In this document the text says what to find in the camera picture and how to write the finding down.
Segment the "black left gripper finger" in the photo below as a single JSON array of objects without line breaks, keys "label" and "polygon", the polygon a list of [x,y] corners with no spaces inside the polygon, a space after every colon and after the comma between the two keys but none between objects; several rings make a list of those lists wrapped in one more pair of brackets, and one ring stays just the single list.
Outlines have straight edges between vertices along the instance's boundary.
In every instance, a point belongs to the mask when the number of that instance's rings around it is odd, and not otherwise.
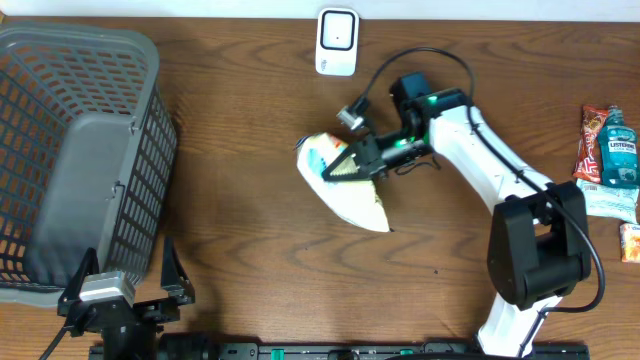
[{"label": "black left gripper finger", "polygon": [[193,285],[181,265],[171,237],[164,238],[160,285],[169,295],[193,294]]},{"label": "black left gripper finger", "polygon": [[80,299],[80,292],[84,280],[87,276],[95,275],[98,273],[98,259],[97,252],[94,248],[88,248],[83,256],[83,259],[71,278],[67,287],[64,289],[59,297],[59,305],[71,305],[72,303]]}]

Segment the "yellow snack bag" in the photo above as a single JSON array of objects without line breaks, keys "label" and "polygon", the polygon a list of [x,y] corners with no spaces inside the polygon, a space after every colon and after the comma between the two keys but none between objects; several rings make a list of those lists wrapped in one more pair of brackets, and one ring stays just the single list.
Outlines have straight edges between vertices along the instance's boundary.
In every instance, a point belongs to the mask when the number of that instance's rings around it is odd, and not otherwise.
[{"label": "yellow snack bag", "polygon": [[322,172],[348,144],[329,133],[301,138],[295,146],[296,166],[316,195],[341,219],[357,227],[390,232],[382,200],[372,180],[327,182]]}]

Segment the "red chocolate bar wrapper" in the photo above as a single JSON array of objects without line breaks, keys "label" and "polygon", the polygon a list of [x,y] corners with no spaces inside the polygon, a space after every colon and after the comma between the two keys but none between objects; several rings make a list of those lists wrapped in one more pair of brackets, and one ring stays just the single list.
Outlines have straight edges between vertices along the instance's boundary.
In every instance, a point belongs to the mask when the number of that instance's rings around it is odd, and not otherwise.
[{"label": "red chocolate bar wrapper", "polygon": [[591,105],[582,107],[582,122],[578,146],[577,160],[573,176],[577,179],[601,182],[599,162],[595,157],[597,136],[605,125],[607,109],[599,109]]}]

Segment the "teal mouthwash bottle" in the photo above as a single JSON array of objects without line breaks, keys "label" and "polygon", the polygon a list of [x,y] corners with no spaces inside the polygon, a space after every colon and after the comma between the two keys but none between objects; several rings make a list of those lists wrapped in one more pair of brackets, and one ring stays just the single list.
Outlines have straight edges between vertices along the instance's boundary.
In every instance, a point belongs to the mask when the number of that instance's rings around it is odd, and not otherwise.
[{"label": "teal mouthwash bottle", "polygon": [[598,134],[601,151],[601,182],[612,188],[639,187],[638,136],[625,124],[622,110],[611,105]]}]

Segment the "white teal wipes pack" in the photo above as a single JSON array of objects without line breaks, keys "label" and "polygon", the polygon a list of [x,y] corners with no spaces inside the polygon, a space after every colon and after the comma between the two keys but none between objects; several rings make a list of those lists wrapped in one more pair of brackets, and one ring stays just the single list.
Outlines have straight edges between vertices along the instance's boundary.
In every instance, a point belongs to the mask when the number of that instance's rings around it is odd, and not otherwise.
[{"label": "white teal wipes pack", "polygon": [[625,223],[637,223],[638,188],[611,188],[583,179],[578,179],[576,185],[584,195],[586,213],[589,216],[616,218]]}]

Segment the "orange tissue pack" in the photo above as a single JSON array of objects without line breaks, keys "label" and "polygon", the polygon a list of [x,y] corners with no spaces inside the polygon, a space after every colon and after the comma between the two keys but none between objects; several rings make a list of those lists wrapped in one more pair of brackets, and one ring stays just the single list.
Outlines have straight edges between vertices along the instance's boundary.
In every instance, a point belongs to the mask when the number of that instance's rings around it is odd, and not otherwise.
[{"label": "orange tissue pack", "polygon": [[621,261],[638,263],[640,261],[640,228],[636,224],[625,223],[620,226]]}]

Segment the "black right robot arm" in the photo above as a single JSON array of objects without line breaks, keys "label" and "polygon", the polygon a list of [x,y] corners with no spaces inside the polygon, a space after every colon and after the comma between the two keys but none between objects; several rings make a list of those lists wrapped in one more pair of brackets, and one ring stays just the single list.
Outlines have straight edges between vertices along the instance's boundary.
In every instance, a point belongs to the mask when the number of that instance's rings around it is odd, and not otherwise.
[{"label": "black right robot arm", "polygon": [[591,274],[585,200],[572,182],[554,183],[511,150],[460,89],[431,90],[420,72],[389,89],[401,128],[370,132],[348,146],[321,176],[331,185],[372,180],[443,157],[492,214],[487,268],[496,290],[476,334],[487,355],[522,358],[548,314]]}]

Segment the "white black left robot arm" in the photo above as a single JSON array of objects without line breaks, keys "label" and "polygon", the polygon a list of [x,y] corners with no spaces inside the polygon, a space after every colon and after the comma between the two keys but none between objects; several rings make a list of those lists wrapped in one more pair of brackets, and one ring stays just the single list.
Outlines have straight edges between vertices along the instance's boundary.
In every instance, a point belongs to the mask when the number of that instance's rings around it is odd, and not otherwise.
[{"label": "white black left robot arm", "polygon": [[217,359],[220,347],[207,335],[164,332],[165,324],[181,318],[180,308],[196,300],[170,237],[164,239],[160,286],[166,297],[137,303],[126,274],[102,272],[97,251],[88,249],[58,300],[65,322],[41,357],[48,358],[65,335],[95,333],[102,343],[90,348],[90,359]]}]

